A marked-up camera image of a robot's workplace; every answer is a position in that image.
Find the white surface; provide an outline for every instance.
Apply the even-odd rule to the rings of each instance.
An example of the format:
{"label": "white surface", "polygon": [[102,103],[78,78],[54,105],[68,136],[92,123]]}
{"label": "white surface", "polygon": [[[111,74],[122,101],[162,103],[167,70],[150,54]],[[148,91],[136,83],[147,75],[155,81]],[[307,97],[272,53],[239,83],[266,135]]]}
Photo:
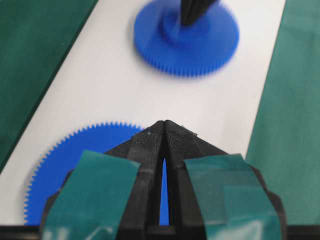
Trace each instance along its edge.
{"label": "white surface", "polygon": [[133,23],[147,0],[100,0],[0,175],[0,225],[23,224],[33,168],[55,143],[101,122],[143,127],[170,119],[228,153],[245,156],[285,0],[226,0],[238,49],[199,79],[160,73],[133,48]]}

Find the green fabric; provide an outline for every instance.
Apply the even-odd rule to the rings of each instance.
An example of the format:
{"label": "green fabric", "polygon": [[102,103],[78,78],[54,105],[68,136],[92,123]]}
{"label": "green fabric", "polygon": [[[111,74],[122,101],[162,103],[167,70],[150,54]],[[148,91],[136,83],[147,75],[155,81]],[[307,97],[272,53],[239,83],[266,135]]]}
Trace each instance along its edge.
{"label": "green fabric", "polygon": [[85,151],[49,212],[42,239],[116,239],[139,166]]}
{"label": "green fabric", "polygon": [[280,221],[241,155],[185,160],[208,240],[281,240]]}
{"label": "green fabric", "polygon": [[97,0],[0,0],[0,172]]}
{"label": "green fabric", "polygon": [[287,0],[246,161],[290,225],[320,224],[320,1]]}

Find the teal tape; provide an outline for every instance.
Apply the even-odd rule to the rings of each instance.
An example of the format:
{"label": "teal tape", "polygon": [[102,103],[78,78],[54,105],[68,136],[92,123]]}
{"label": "teal tape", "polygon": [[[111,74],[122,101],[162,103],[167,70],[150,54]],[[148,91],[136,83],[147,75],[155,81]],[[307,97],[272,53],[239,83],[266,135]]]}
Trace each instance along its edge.
{"label": "teal tape", "polygon": [[208,240],[281,240],[280,220],[241,155],[184,161]]}
{"label": "teal tape", "polygon": [[140,164],[85,151],[46,219],[44,240],[114,240]]}
{"label": "teal tape", "polygon": [[246,161],[289,225],[320,224],[320,1],[287,0]]}

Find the blue gear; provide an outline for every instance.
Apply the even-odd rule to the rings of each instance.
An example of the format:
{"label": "blue gear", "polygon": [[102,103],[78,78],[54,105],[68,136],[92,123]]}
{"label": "blue gear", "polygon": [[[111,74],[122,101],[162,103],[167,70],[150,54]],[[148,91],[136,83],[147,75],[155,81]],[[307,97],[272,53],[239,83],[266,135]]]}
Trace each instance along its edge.
{"label": "blue gear", "polygon": [[180,0],[147,4],[134,23],[134,44],[152,66],[178,76],[205,75],[230,60],[239,42],[232,15],[214,3],[192,26],[180,24]]}
{"label": "blue gear", "polygon": [[83,150],[104,153],[140,132],[136,126],[101,124],[82,129],[57,144],[35,171],[26,197],[26,225],[39,225],[48,197],[61,187],[67,173],[74,169]]}

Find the tape strip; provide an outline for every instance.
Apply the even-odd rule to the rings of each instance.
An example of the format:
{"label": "tape strip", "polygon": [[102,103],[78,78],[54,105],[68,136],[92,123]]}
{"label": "tape strip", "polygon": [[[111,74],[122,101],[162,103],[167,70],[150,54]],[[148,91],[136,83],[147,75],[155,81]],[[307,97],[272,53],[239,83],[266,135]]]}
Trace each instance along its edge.
{"label": "tape strip", "polygon": [[116,239],[139,166],[86,150],[49,212],[42,239]]}
{"label": "tape strip", "polygon": [[241,155],[184,162],[208,240],[282,239],[277,212]]}

